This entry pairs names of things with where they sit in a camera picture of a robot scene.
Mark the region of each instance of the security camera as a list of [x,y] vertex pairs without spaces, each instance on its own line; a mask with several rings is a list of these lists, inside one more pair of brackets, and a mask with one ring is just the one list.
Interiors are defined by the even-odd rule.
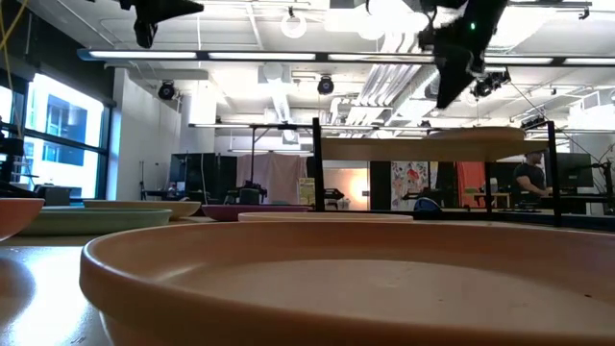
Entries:
[[158,97],[160,100],[170,101],[173,100],[177,90],[175,89],[173,81],[163,81],[162,86],[158,90]]
[[331,76],[322,76],[320,77],[320,82],[318,82],[318,93],[321,95],[329,95],[333,92],[334,84],[331,79]]

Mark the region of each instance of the light fixture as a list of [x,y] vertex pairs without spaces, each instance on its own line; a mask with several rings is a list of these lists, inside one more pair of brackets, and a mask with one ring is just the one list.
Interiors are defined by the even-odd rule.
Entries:
[[248,129],[247,124],[190,124],[191,127],[210,128],[210,129]]
[[329,54],[334,62],[387,62],[433,63],[433,55],[428,54]]
[[[296,18],[299,20],[299,23],[296,27],[290,28],[289,21],[290,19]],[[299,38],[306,34],[308,30],[308,23],[303,16],[295,15],[292,11],[292,7],[288,8],[288,13],[282,18],[282,22],[280,23],[280,30],[282,33],[289,38]]]
[[[272,149],[272,150],[263,150],[263,149],[255,149],[255,153],[263,154],[263,153],[278,153],[278,154],[311,154],[312,152],[309,150],[294,150],[294,149]],[[252,149],[229,149],[229,153],[252,153]]]
[[125,60],[191,60],[196,52],[174,51],[91,51],[92,58]]
[[550,64],[554,61],[553,58],[535,58],[535,57],[485,57],[484,62],[487,64],[503,64],[503,65],[527,65],[527,64]]
[[568,58],[564,64],[615,65],[615,58]]
[[381,130],[386,131],[401,131],[401,132],[424,132],[425,129],[416,128],[416,127],[393,127],[393,126],[383,126]]
[[313,53],[264,53],[264,52],[211,52],[210,60],[243,60],[243,61],[314,61]]
[[323,130],[358,130],[358,131],[368,131],[368,130],[377,130],[378,126],[336,126],[336,125],[324,125],[321,126]]

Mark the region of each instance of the purple plate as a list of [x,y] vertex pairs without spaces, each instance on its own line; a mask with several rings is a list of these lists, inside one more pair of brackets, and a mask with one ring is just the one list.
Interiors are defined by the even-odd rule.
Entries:
[[210,205],[202,206],[201,209],[203,210],[205,216],[210,217],[216,221],[237,221],[237,217],[242,212],[301,212],[308,211],[310,207],[274,205]]

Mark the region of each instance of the monitor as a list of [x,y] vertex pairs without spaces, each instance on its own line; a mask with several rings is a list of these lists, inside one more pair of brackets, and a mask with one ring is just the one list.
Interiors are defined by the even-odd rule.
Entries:
[[[549,153],[545,153],[547,186],[553,186]],[[557,153],[557,176],[559,186],[565,188],[594,187],[594,172],[589,154]]]

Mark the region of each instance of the poster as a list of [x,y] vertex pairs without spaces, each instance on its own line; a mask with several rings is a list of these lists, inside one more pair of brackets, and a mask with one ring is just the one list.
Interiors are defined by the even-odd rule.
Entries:
[[[435,188],[438,162],[430,163],[431,188]],[[428,163],[424,161],[391,162],[391,210],[411,211],[416,199],[404,199],[428,186]]]
[[299,178],[299,204],[311,206],[316,201],[314,178]]

